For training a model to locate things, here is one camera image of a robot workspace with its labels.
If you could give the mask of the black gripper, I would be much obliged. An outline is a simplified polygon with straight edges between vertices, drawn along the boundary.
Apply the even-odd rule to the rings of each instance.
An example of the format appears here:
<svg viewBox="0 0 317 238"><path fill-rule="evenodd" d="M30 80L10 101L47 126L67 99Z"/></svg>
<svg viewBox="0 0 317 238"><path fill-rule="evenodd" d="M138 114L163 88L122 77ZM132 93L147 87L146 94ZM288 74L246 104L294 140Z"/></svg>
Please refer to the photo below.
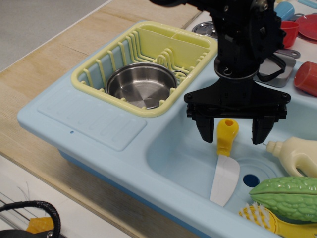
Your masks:
<svg viewBox="0 0 317 238"><path fill-rule="evenodd" d="M274 122L285 119L288 93L262 86L252 79L220 78L213 85L185 94L187 116L196 120L203 141L213 142L214 118L253 119L252 142L263 143Z"/></svg>

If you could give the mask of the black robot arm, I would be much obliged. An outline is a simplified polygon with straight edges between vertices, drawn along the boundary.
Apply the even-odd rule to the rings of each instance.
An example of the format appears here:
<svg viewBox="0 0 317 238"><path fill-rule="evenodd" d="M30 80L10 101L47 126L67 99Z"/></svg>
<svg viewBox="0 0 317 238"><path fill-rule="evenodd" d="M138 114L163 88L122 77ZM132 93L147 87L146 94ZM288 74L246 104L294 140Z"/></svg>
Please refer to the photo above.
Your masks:
<svg viewBox="0 0 317 238"><path fill-rule="evenodd" d="M260 65L283 47L285 32L271 0L191 0L212 17L218 52L214 70L219 79L209 87L185 94L187 116L196 122L205 142L213 142L214 119L252 119L252 142L265 141L274 124L287 115L288 93L254 81Z"/></svg>

